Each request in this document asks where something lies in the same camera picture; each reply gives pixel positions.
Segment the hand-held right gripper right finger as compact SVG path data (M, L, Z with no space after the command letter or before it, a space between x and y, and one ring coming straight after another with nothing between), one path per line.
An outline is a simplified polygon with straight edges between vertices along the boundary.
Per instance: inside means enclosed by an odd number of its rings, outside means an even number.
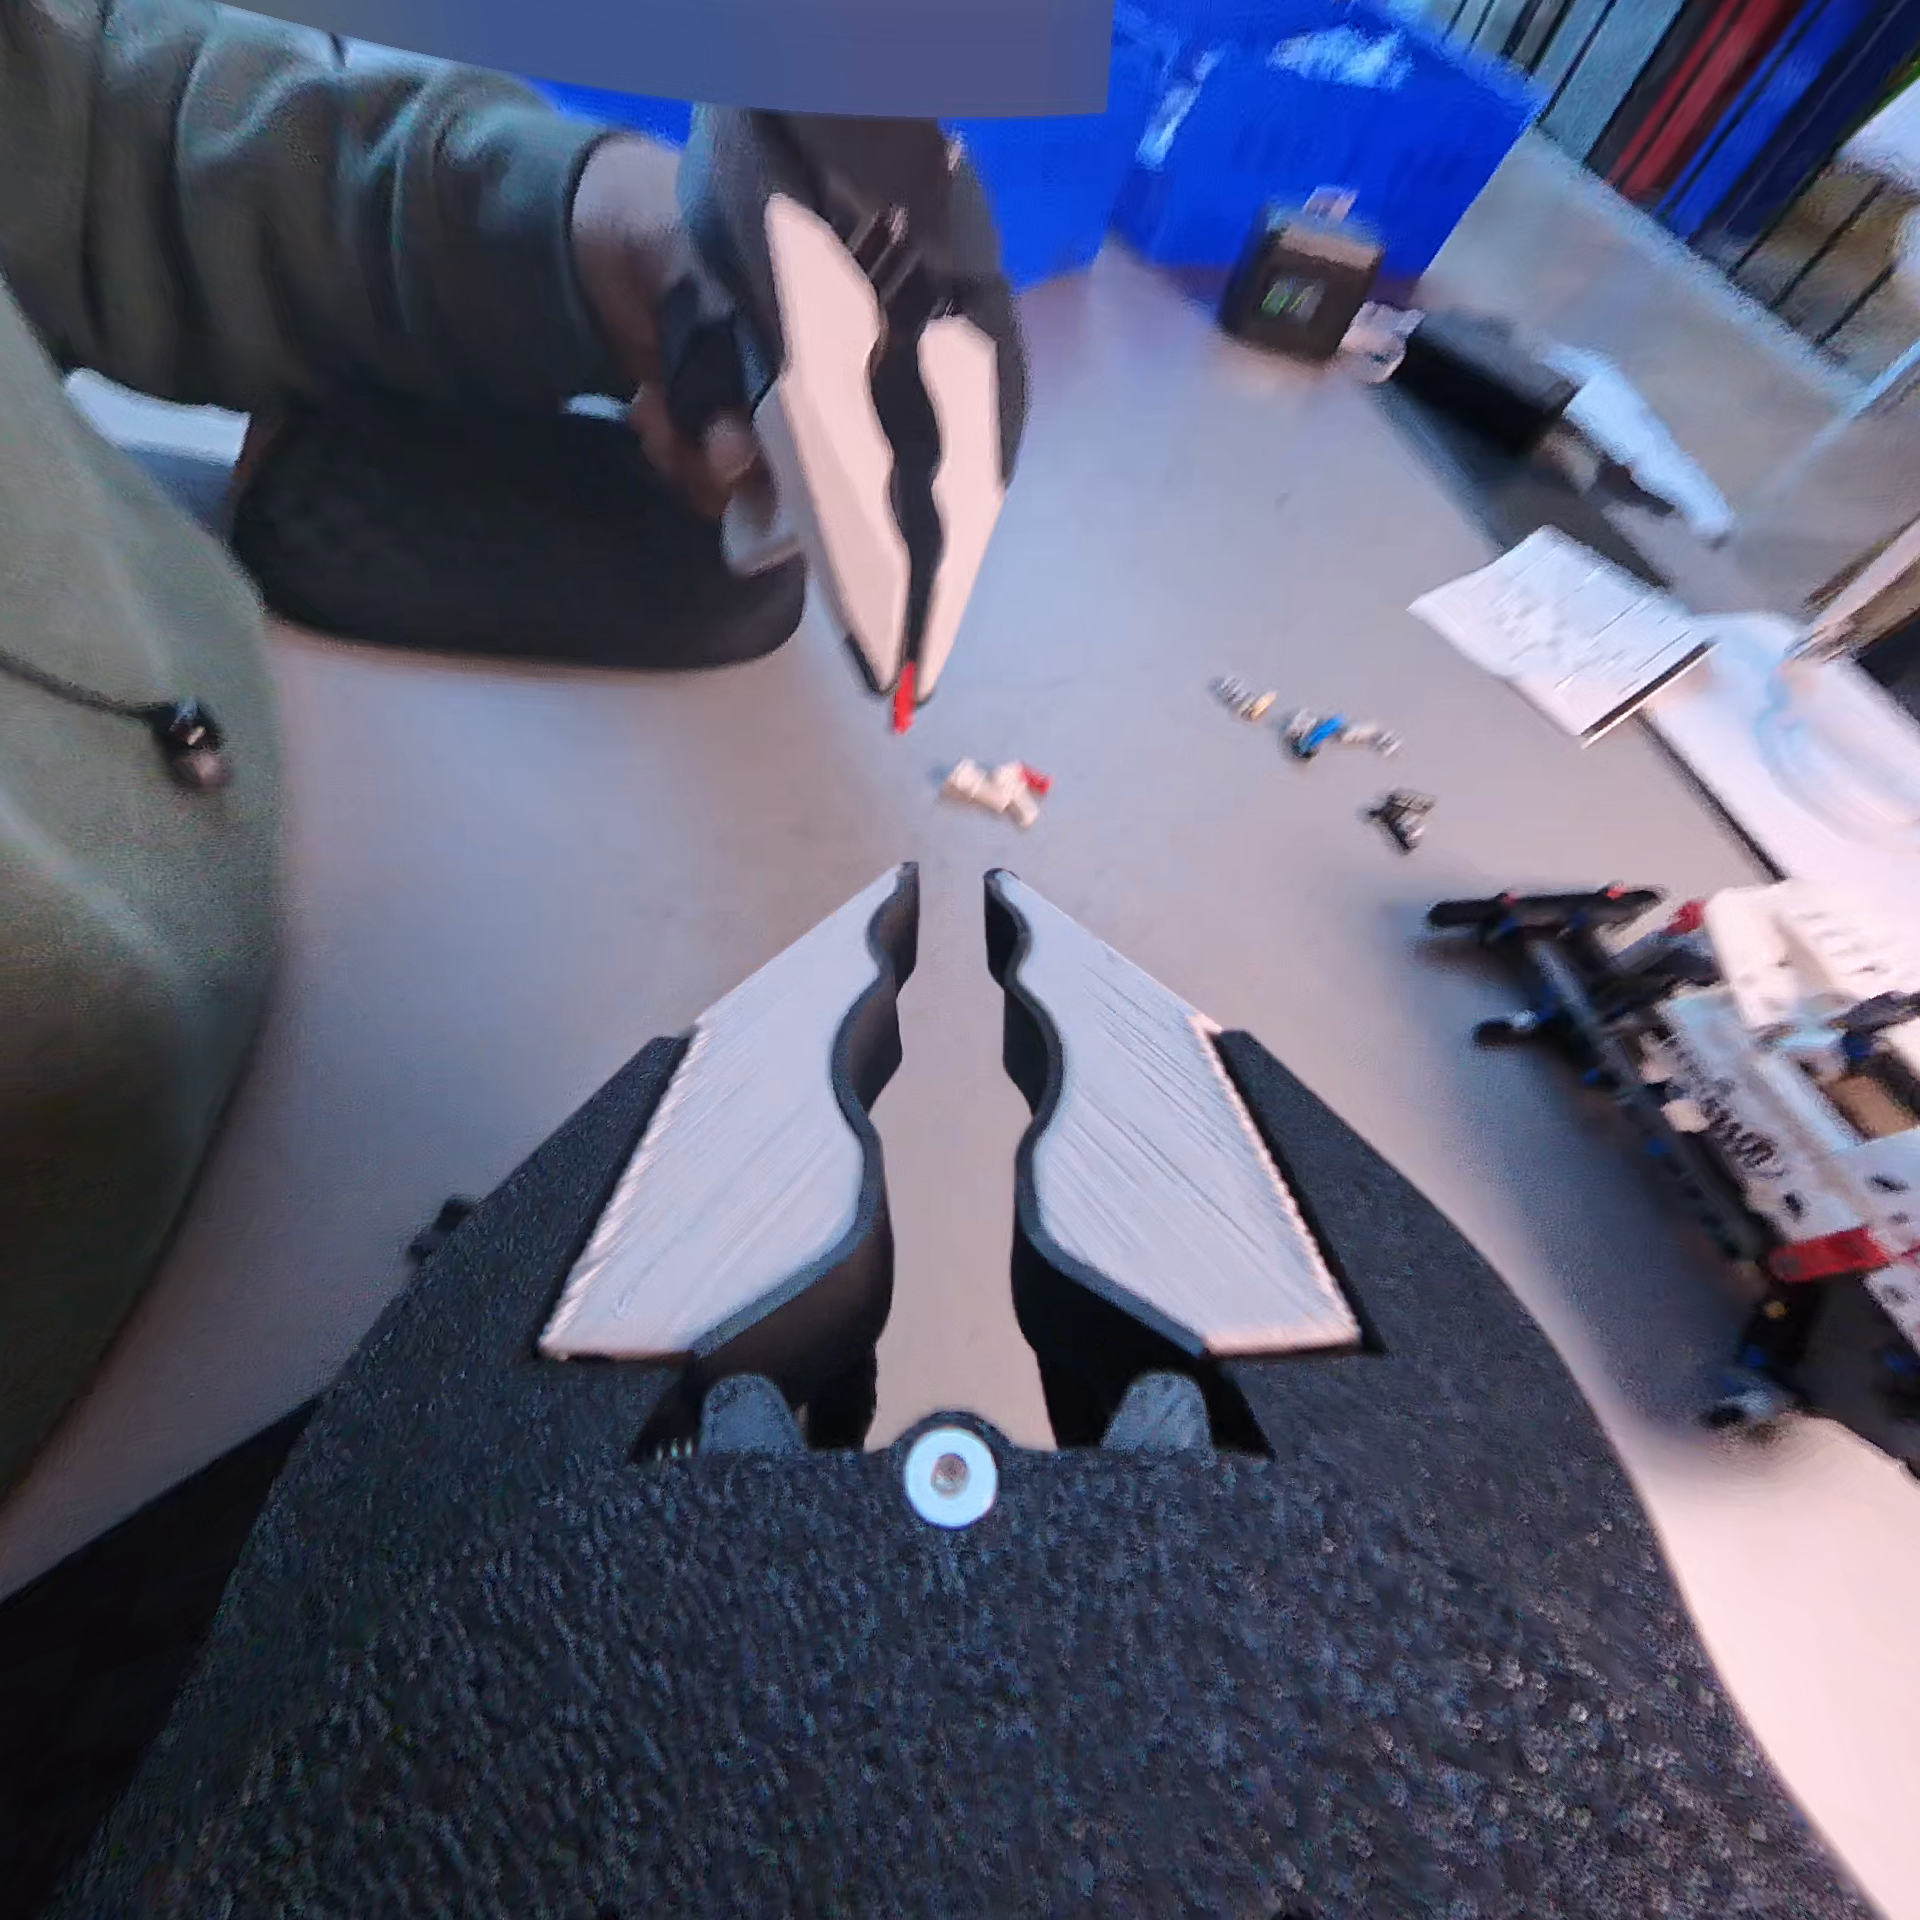
M1013 1304L1051 1440L1145 1379L1208 1446L1267 1451L1237 1369L1362 1353L1362 1313L1221 1049L1224 1026L1013 872L984 879L1016 1151Z

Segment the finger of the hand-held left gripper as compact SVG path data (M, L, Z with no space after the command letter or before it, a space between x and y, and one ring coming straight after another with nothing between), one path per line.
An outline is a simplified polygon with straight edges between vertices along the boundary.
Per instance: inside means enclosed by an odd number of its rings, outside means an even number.
M971 320L932 320L918 342L937 462L931 480L939 558L917 661L917 704L925 704L954 654L1002 514L998 355Z
M906 663L909 558L893 503L897 455L873 398L880 302L828 221L772 195L764 241L781 334L769 458L800 489L792 517L880 696Z

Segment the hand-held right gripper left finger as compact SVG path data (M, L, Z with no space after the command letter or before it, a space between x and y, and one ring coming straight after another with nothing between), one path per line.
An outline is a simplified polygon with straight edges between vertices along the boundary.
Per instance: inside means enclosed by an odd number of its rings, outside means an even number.
M762 1377L817 1450L859 1451L897 1243L873 1110L902 1063L922 870L901 863L704 1011L537 1338L673 1374L659 1437Z

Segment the cluster of small lego pieces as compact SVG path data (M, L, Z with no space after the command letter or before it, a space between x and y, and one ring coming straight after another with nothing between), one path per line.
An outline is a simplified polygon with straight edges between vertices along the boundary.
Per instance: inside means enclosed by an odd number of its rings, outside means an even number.
M1403 749L1403 734L1379 723L1362 723L1342 712L1282 710L1273 689L1237 677L1216 677L1208 687L1211 699L1249 727L1270 727L1281 751L1293 763L1315 763L1333 753L1358 753L1393 760ZM1362 811L1403 856L1427 838L1436 800L1408 786L1390 790Z

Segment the white lego monster truck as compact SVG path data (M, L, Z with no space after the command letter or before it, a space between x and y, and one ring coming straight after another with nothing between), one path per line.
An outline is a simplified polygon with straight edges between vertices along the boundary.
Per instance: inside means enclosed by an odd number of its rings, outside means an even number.
M1434 904L1520 1009L1483 1049L1554 1049L1748 1285L1701 1423L1835 1424L1918 1477L1916 955L1805 881L1670 901L1608 883Z

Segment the person's left hand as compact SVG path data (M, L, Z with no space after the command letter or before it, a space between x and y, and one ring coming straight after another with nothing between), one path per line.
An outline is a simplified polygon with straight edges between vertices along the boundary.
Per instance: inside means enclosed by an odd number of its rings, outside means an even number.
M704 270L681 226L681 159L643 136L601 141L576 183L570 242L584 299L608 347L618 391L646 461L696 512L723 519L730 501L760 483L760 448L741 411L684 437L665 402L660 314L678 287L693 288L701 322L730 322L724 288Z

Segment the blue plastic bin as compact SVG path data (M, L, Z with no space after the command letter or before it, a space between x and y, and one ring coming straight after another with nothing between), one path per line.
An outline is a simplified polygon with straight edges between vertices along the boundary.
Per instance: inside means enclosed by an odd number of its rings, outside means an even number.
M1546 103L1385 5L1118 5L1115 25L1163 67L1114 232L1163 269L1227 269L1265 209L1337 200L1382 277L1418 281Z
M974 162L1018 294L1083 273L1104 245L1125 174L1126 125L1112 112L950 118Z

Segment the black box green mark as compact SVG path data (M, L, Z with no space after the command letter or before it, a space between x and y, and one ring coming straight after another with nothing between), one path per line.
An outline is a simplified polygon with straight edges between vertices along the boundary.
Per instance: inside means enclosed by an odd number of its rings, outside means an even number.
M1216 328L1240 346L1309 367L1334 360L1385 264L1385 242L1355 203L1337 186L1265 203L1216 305Z

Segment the black power adapter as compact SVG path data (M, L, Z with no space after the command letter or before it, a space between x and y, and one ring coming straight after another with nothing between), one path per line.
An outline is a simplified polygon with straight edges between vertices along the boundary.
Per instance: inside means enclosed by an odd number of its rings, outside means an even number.
M1508 458L1529 458L1564 423L1578 383L1523 343L1514 322L1427 312L1385 378Z

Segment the white sticker sheet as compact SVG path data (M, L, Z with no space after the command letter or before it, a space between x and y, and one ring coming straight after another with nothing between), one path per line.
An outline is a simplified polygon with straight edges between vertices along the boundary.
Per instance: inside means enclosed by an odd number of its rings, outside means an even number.
M1709 629L1665 591L1550 527L1425 593L1408 615L1584 746L1714 647Z

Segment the person's green sweatshirt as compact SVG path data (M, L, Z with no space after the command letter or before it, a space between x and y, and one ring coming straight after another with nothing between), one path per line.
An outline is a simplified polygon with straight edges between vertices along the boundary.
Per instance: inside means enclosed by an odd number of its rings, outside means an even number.
M78 411L4 291L3 641L122 699L196 699L185 791L134 727L4 679L3 1483L153 1283L249 1063L281 941L268 624L222 545Z

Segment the white paper sheet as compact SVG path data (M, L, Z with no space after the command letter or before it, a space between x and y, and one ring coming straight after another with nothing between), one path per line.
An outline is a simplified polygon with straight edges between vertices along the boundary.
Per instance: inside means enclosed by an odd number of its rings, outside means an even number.
M1725 545L1738 517L1714 480L1683 451L1642 391L1608 358L1554 343L1544 352L1568 390L1564 427L1620 501L1680 519L1702 545Z

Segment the shelf of coloured bins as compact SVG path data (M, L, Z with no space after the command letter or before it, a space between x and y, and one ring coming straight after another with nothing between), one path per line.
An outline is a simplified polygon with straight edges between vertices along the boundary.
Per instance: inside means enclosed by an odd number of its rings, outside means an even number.
M1520 5L1544 133L1864 383L1916 355L1918 5Z

